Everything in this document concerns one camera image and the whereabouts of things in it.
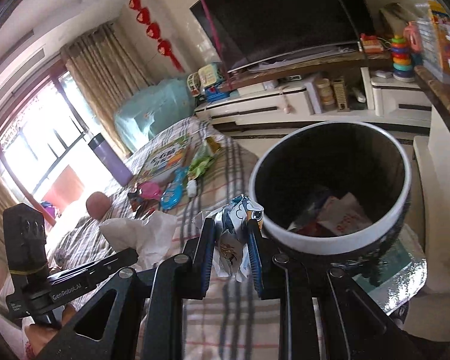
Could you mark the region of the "left hand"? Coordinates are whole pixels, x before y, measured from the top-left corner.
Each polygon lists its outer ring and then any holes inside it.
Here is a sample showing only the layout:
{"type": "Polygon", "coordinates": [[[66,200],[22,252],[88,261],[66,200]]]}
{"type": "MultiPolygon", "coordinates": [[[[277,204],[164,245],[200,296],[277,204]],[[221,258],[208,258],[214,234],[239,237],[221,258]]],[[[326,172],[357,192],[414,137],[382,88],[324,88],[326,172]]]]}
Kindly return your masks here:
{"type": "MultiPolygon", "coordinates": [[[[65,326],[75,314],[76,309],[74,306],[68,304],[62,312],[62,325],[65,326]]],[[[55,328],[45,327],[35,323],[26,326],[25,334],[28,339],[26,344],[26,359],[35,359],[57,333],[58,330],[55,328]]]]}

